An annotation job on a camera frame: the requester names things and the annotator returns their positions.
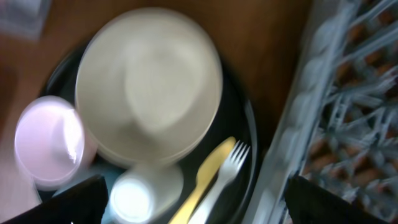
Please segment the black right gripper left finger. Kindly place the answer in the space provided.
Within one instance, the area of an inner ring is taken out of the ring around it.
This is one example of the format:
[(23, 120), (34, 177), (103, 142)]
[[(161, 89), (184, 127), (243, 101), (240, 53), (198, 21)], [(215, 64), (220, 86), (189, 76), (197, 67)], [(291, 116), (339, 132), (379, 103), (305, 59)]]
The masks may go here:
[(108, 204), (102, 175), (94, 175), (3, 224), (100, 224)]

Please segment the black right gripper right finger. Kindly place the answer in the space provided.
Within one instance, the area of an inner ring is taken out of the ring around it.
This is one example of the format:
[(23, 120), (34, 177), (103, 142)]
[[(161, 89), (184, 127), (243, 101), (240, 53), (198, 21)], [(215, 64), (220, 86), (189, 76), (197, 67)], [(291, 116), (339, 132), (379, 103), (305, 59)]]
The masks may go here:
[(289, 179), (284, 200), (294, 224), (387, 223), (299, 175)]

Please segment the pink bowl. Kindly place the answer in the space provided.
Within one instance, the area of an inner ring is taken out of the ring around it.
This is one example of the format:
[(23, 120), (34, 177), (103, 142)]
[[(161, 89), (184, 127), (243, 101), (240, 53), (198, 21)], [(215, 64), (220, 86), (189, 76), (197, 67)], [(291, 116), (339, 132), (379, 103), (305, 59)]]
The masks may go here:
[(89, 166), (97, 152), (75, 107), (42, 96), (22, 112), (14, 136), (17, 165), (38, 190), (57, 190)]

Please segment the beige plate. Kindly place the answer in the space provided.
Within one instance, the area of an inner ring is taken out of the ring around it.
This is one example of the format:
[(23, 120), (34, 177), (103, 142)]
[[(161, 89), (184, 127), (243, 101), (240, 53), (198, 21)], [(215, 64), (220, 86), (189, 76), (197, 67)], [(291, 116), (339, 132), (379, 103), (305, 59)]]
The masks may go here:
[(177, 11), (147, 7), (114, 18), (90, 40), (75, 106), (111, 163), (172, 164), (204, 138), (222, 92), (221, 60), (207, 33)]

